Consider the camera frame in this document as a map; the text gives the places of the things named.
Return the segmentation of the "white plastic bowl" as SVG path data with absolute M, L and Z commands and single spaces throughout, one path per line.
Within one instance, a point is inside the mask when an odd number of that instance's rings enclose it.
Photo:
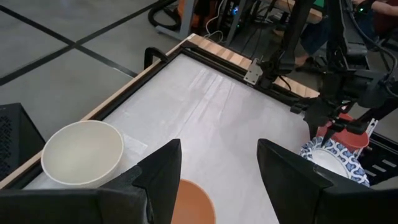
M 118 169 L 124 153 L 121 133 L 112 125 L 86 120 L 58 130 L 46 142 L 43 172 L 67 188 L 99 187 Z

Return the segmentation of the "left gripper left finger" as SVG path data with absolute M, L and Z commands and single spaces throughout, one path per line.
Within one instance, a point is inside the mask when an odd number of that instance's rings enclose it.
M 171 224 L 181 165 L 173 139 L 96 189 L 2 190 L 0 224 Z

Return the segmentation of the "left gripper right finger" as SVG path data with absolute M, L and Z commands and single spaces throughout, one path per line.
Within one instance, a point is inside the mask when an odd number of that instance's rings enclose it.
M 398 224 L 398 189 L 370 189 L 268 139 L 257 161 L 280 224 Z

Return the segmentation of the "orange plastic bowl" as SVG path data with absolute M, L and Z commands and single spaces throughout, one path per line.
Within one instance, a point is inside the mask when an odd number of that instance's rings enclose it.
M 196 183 L 181 179 L 170 224 L 216 224 L 209 195 Z

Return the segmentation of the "black computer tower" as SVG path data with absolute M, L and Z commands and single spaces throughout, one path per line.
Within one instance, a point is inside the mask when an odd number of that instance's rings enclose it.
M 0 181 L 44 145 L 44 138 L 20 103 L 0 105 Z

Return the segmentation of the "black clamp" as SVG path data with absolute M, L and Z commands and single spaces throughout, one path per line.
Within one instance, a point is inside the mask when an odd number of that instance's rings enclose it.
M 161 50 L 155 47 L 148 47 L 144 52 L 144 69 L 147 69 L 153 64 L 154 57 L 158 58 L 161 62 L 168 62 L 168 56 Z

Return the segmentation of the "grey metal stand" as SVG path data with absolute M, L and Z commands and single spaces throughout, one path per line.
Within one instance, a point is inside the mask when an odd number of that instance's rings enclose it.
M 195 0 L 183 0 L 183 11 L 181 15 L 181 25 L 178 31 L 156 26 L 157 32 L 173 37 L 177 40 L 183 40 L 191 34 L 191 24 L 193 20 L 193 10 L 195 7 Z

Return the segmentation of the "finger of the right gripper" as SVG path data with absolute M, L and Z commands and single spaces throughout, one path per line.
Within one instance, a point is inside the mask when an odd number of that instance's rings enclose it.
M 355 120 L 348 121 L 345 119 L 338 119 L 334 123 L 330 123 L 330 126 L 326 128 L 326 134 L 323 136 L 325 139 L 331 139 L 332 135 L 342 132 L 344 129 L 358 135 L 365 133 L 367 130 L 366 123 L 357 122 Z
M 308 125 L 310 140 L 316 135 L 318 128 L 327 124 L 330 114 L 334 110 L 334 104 L 324 98 L 307 98 L 304 112 L 304 121 Z

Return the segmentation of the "red plastic bowl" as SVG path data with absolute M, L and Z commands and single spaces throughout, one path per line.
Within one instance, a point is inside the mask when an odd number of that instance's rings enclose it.
M 343 118 L 348 121 L 353 120 L 350 115 L 343 113 L 339 115 L 339 118 Z M 329 127 L 330 124 L 331 123 L 329 122 L 325 126 L 318 128 L 316 136 L 323 137 L 326 134 L 326 128 Z M 369 144 L 369 136 L 367 133 L 358 135 L 350 133 L 346 129 L 344 129 L 342 132 L 335 133 L 334 135 L 332 135 L 331 139 L 344 145 L 350 152 L 354 152 L 355 150 L 364 148 Z

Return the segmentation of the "orange appliance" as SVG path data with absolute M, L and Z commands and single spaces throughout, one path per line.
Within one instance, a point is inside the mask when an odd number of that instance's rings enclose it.
M 191 28 L 204 28 L 216 16 L 218 0 L 194 0 Z

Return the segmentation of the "black aluminium table frame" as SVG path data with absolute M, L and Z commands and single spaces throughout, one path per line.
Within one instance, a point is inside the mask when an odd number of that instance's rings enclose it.
M 305 101 L 307 98 L 320 98 L 314 96 L 304 97 L 304 93 L 294 93 L 293 89 L 290 91 L 281 84 L 277 84 L 276 81 L 270 85 L 270 88 L 268 89 L 261 88 L 259 85 L 251 85 L 246 83 L 243 78 L 248 68 L 241 67 L 240 65 L 243 65 L 244 59 L 249 63 L 249 59 L 243 58 L 240 64 L 236 65 L 235 63 L 230 62 L 218 56 L 217 54 L 200 47 L 198 44 L 195 44 L 189 40 L 185 40 L 166 54 L 169 59 L 168 62 L 161 62 L 160 60 L 154 62 L 150 67 L 138 74 L 138 76 L 129 84 L 123 86 L 121 90 L 118 90 L 117 93 L 112 95 L 106 101 L 102 102 L 102 104 L 97 106 L 92 112 L 86 115 L 82 121 L 99 121 L 105 119 L 105 117 L 112 113 L 138 89 L 143 87 L 151 78 L 158 74 L 166 65 L 168 65 L 176 56 L 180 54 L 185 54 L 186 56 L 199 61 L 208 67 L 214 68 L 215 70 L 224 73 L 227 76 L 232 77 L 233 79 L 257 91 L 268 95 L 277 101 L 280 101 L 281 103 L 289 106 L 291 112 L 305 112 Z M 359 120 L 365 121 L 366 119 L 369 120 L 370 118 L 378 118 L 378 120 L 381 120 L 394 110 L 398 110 L 398 98 L 387 100 L 381 107 L 368 110 L 360 118 L 356 118 L 356 120 L 358 122 Z M 397 142 L 385 138 L 377 133 L 375 134 L 375 137 L 371 137 L 371 142 L 373 142 L 371 144 L 378 144 L 378 140 L 380 140 L 382 143 L 385 141 L 385 144 L 380 143 L 379 146 L 381 148 L 391 152 L 398 152 Z M 40 165 L 41 154 L 41 151 L 38 152 L 27 162 L 17 168 L 12 174 L 2 180 L 0 182 L 0 189 L 22 189 L 30 181 L 37 177 L 42 171 L 42 167 Z

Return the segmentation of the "silver corner bracket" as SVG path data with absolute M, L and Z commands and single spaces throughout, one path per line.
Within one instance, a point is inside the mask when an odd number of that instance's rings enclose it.
M 263 71 L 260 66 L 260 61 L 255 58 L 250 64 L 243 80 L 251 85 L 256 85 L 262 74 Z

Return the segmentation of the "blue leaf print paper bowl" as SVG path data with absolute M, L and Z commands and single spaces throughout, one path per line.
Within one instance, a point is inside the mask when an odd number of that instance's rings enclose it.
M 324 145 L 322 142 L 323 137 L 314 137 L 301 147 L 299 155 L 347 179 L 370 186 L 364 169 L 347 147 L 332 139 L 327 140 Z

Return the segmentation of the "person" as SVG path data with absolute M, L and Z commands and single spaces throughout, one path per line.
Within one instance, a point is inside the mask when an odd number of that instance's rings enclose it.
M 358 27 L 370 39 L 376 40 L 389 31 L 398 28 L 398 0 L 375 0 L 368 13 L 357 19 Z M 300 44 L 304 53 L 295 58 L 298 67 L 310 61 L 310 57 L 327 42 L 332 31 L 328 17 L 317 24 L 304 28 Z

